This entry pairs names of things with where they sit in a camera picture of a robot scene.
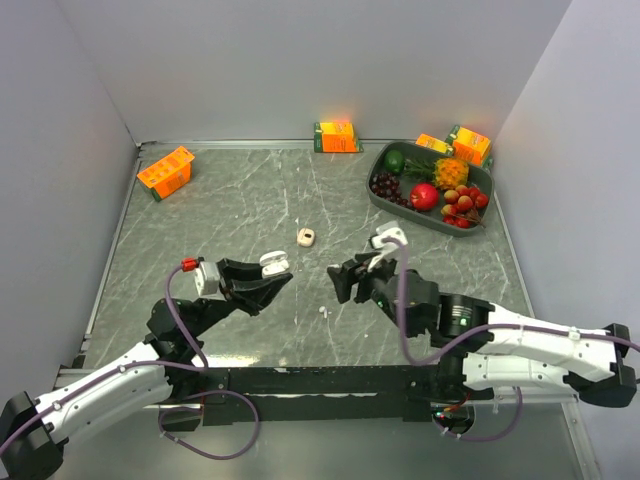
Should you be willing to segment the white earbud charging case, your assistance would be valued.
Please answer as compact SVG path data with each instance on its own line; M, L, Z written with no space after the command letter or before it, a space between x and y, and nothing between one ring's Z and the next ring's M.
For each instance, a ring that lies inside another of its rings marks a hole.
M287 273L290 268L288 254L282 250L265 253L260 257L259 265L263 278Z

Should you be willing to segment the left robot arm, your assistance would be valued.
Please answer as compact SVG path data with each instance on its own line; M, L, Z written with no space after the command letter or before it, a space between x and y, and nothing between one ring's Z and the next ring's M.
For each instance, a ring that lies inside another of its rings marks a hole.
M193 273L198 297L166 291L148 334L129 351L79 380L37 398L13 396L1 413L1 463L10 479L48 479L75 436L97 432L165 401L192 398L209 368L199 337L236 311L257 316L292 279L285 252L256 263L186 258L170 272Z

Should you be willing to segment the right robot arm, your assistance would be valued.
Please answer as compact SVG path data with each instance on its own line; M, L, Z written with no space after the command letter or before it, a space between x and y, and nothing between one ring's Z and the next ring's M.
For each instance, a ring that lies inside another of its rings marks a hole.
M434 366L448 398L466 391L520 388L567 392L584 403L623 408L638 391L625 357L628 329L562 326L495 303L443 293L397 255L358 254L327 274L340 303L374 302L396 325L407 362Z

